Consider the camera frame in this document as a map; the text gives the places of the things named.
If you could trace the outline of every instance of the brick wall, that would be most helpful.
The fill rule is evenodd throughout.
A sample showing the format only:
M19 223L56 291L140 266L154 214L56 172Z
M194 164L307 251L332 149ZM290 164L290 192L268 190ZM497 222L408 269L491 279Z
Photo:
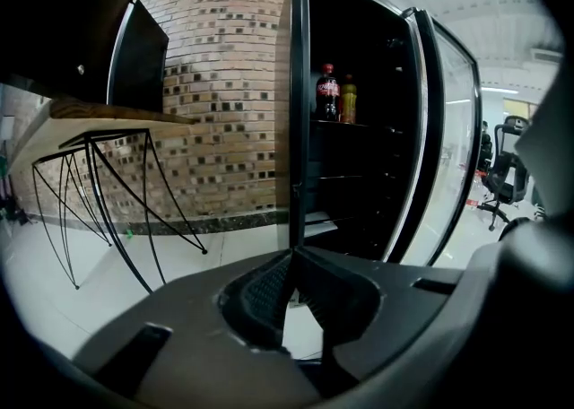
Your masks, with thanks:
M164 112L196 120L190 127L152 133L184 214L221 217L273 210L274 46L283 0L142 2L170 37ZM122 178L140 192L143 139L131 136L103 149ZM85 175L83 159L78 160ZM147 168L150 205L163 217L176 219L159 172L149 160ZM41 169L56 185L59 163ZM22 204L36 213L29 172L17 175L15 182ZM143 220L139 205L112 178L106 176L102 184L115 220ZM45 187L40 194L44 212L57 214L54 197ZM85 216L78 200L71 200Z

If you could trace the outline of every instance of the cola bottle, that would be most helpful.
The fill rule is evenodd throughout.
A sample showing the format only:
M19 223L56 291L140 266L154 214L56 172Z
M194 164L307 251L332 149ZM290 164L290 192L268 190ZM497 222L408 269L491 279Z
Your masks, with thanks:
M323 65L323 75L317 81L317 118L336 122L339 84L331 75L333 65Z

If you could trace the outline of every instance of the black metal stand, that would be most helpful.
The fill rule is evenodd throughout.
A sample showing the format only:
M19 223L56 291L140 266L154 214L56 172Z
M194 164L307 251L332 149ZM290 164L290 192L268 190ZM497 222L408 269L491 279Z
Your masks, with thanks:
M104 156L104 154L101 152L100 148L97 145L97 142L99 141L111 141L111 140L115 140L118 138L123 138L127 135L144 135L144 143L143 143L143 165L142 165L142 171L143 171L143 199L138 197L137 194L126 184L126 182L117 174L117 172L114 170L114 168L111 166L111 164L108 162L108 160L106 159L106 157ZM61 234L62 234L62 242L63 242L63 246L64 246L64 253L65 253L65 259L66 259L66 263L68 265L68 271L65 270L64 264L62 263L62 260L60 258L60 256L58 255L56 248L54 247L54 244L52 242L52 239L50 238L49 234L48 234L48 239L50 241L50 244L52 245L52 248L54 249L54 252L56 253L57 259L60 262L60 265L62 266L62 268L64 269L66 275L68 275L68 278L70 279L70 281L72 282L72 284L75 286L76 290L79 289L79 287L77 286L75 279L74 279L74 271L72 270L72 263L70 260L70 252L69 252L69 247L67 244L67 228L66 228L66 224L65 224L65 210L68 210L70 213L72 213L80 222L82 222L86 227L88 227L88 229L90 229L91 231L93 231L96 235L98 235L99 237L103 238L106 242L108 242L108 244L111 246L111 243L108 240L108 237L106 236L106 234L104 233L103 229L101 228L100 224L98 223L98 220L96 219L96 215L95 212L91 209L91 205L89 200L86 197L86 200L84 202L82 194L80 194L79 191L79 187L75 181L74 178L74 173L72 172L71 169L71 165L72 162L74 163L75 166L75 172L76 172L76 176L79 179L79 183L83 188L83 184L82 184L82 179L80 177L80 174L78 172L78 168L77 168L77 163L74 157L74 153L78 152L78 151L84 151L85 155L86 155L86 163L88 165L88 173L90 176L90 182L91 182L91 187L93 190L93 196L94 196L94 200L96 202L96 205L98 206L98 209L100 211L100 216L103 220L104 226L106 227L109 236L111 237L112 241L114 242L114 245L116 246L117 250L119 251L120 256L122 256L122 258L124 259L124 261L126 262L127 266L129 267L129 269L132 271L132 273L134 274L135 278L138 280L138 282L145 288L145 290L147 290L149 293L152 292L152 289L149 287L149 285L147 284L147 282L144 280L144 278L141 276L141 274L139 273L139 271L137 270L137 268L135 267L134 263L132 262L131 258L129 257L129 255L127 254L126 248L124 247L124 245L121 242L120 237L117 234L116 228L114 227L113 221L111 219L111 215L109 213L109 209L108 206L106 204L106 199L104 197L104 195L101 193L101 183L100 183L100 174L98 172L99 167L96 164L96 157L98 157L100 159L100 162L102 164L103 167L105 167L110 173L111 175L116 179L116 181L119 183L119 185L138 203L143 207L143 212L144 212L144 216L145 216L145 223L147 225L147 230L148 230L148 237L150 240L150 247L152 248L152 254L153 254L153 260L155 261L155 264L158 268L158 272L160 274L160 278L161 281L163 282L163 284L165 284L165 277L163 276L163 272L161 270L161 266L160 266L160 261L157 257L156 251L155 251L155 246L153 245L153 238L152 238L152 226L150 224L150 220L149 220L149 214L151 214L154 218L156 218L159 222L161 222L163 225L165 225L166 227L168 227L172 232L174 232L176 235L179 235L182 239L184 239L185 241L187 241L189 244L193 245L194 247L201 249L202 250L202 254L207 254L207 249L205 248L205 246L202 244L202 242L199 240L199 238L197 237L195 231L192 229L191 225L189 224L189 222L187 221L185 215L183 214L183 212L181 211L181 208L179 208L178 202L176 201L175 196L173 195L173 193L171 192L170 189L170 185L168 183L168 180L165 177L165 174L163 173L163 170L161 168L161 164L160 164L160 160L158 158L157 152L155 151L154 147L153 147L153 141L152 141L152 136L150 135L150 131L145 129L145 130L122 130L122 131L97 131L97 132L87 132L85 134L83 134L82 136L78 136L75 137L74 139L62 144L60 146L60 148L64 148L64 147L76 147L76 149L72 150L72 151L68 151L68 152L63 152L63 153L59 153L59 154L55 154L49 157L46 157L44 159L40 159L39 161L35 162L33 167L32 167L32 175L33 175L33 179L34 179L34 188L36 191L36 199L38 201L38 207L39 207L39 213L40 213L40 217L42 218L42 222L44 223L44 228L46 229L46 233L48 233L48 228L46 227L46 223L44 221L44 216L42 214L41 211L41 207L39 204L39 197L38 197L38 189L36 187L36 176L35 174L38 173L38 175L40 176L40 178L44 181L44 183L48 186L48 188L50 189L50 191L57 197L58 199L58 214L59 214L59 220L60 220L60 228L61 228ZM147 194L146 194L146 184L145 184L145 180L146 180L146 166L147 166L147 151L148 149L152 150L153 153L153 158L155 159L155 163L157 165L158 171L161 174L161 178L163 179L163 183L165 184L166 189L168 190L168 193L170 194L171 200L173 200L173 203L175 204L176 208L178 209L179 215L181 216L181 219L186 223L187 228L189 229L189 233L190 235L193 236L193 238L195 238L196 243L194 241L192 241L191 239L189 239L188 237L186 237L185 235L183 235L181 232L179 232L175 227L173 227L171 224L169 224L168 222L165 222L154 210L152 210L148 204L147 204ZM47 181L42 177L42 175L40 174L40 172L38 171L36 165L38 163L42 163L44 161L50 161L50 160L54 160L56 158L62 158L62 165L60 166L60 185L58 187L58 194L54 191L54 189L47 183ZM64 169L64 161L66 162L67 166L68 166L68 172L65 178L65 186L64 186L64 200L62 200L60 198L61 196L61 186L62 186L62 178L63 178L63 169ZM92 218L92 220L94 221L96 227L98 228L98 230L100 231L100 233L98 233L97 231L95 231L91 226L89 226L88 224L86 224L84 221L82 221L82 219L76 214L74 213L73 210L70 209L70 207L65 203L66 197L67 197L67 186L68 186L68 179L72 178L72 181L76 187L76 190L78 191L78 194L80 195L80 198L82 199L82 203L84 205L84 207L86 208L88 214L90 215L90 217Z
M496 200L495 205L491 205L490 203L494 202L494 200L489 200L488 202L484 202L483 204L479 204L476 208L479 210L484 210L487 212L492 213L492 222L489 226L489 231L494 231L494 223L496 221L496 217L499 216L506 224L510 222L509 218L507 217L506 213L504 213L500 209L500 200Z

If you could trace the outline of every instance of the floor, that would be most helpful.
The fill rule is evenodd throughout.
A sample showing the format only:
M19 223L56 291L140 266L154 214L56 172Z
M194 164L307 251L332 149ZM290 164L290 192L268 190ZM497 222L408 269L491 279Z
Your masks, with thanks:
M534 207L523 202L522 209L508 206L511 218L531 216ZM503 224L488 231L491 215L467 208L436 266L464 268L475 249L496 241ZM52 240L61 249L60 229L49 225ZM423 223L405 262L422 265L437 232ZM209 250L202 255L179 237L154 237L161 267L167 281L213 269L240 259L277 250L275 226L200 236ZM88 231L69 230L68 240L74 275L81 286L76 290L49 247L41 223L14 227L0 222L3 270L9 290L25 326L67 357L74 356L88 337L146 296L114 247ZM152 289L161 279L152 259L146 236L123 237L130 257ZM305 306L287 309L283 345L294 358L320 356L322 330Z

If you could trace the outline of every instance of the black office chair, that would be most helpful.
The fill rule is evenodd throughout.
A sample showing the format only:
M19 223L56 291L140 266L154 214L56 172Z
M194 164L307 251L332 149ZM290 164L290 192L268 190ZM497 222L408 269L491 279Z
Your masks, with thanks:
M492 213L489 231L494 231L497 216L506 224L510 222L507 215L501 211L500 204L511 205L520 202L526 195L528 172L518 158L514 145L527 127L528 120L525 118L508 116L504 124L494 128L496 159L494 165L489 169L488 175L483 179L483 184L494 194L494 198L478 205L479 210ZM511 168L515 170L514 184L506 182Z

